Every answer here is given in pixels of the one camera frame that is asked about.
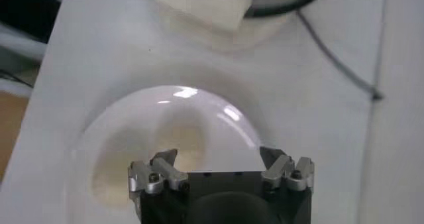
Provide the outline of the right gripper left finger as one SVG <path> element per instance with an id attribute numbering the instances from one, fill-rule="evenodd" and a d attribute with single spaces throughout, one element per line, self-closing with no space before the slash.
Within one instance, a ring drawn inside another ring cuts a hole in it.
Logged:
<path id="1" fill-rule="evenodd" d="M 130 194 L 144 191 L 147 194 L 159 194 L 165 183 L 174 191 L 180 191 L 188 184 L 188 173 L 174 167 L 178 154 L 176 148 L 157 152 L 148 162 L 133 161 L 128 167 L 128 188 Z"/>

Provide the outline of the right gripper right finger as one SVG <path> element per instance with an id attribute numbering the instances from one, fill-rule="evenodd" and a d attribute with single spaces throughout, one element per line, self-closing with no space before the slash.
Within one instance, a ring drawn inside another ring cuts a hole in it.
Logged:
<path id="1" fill-rule="evenodd" d="M 315 163 L 308 157 L 301 157 L 296 163 L 291 156 L 278 148 L 261 146 L 261 159 L 266 170 L 261 173 L 263 182 L 268 182 L 272 189 L 285 183 L 291 191 L 313 192 Z"/>

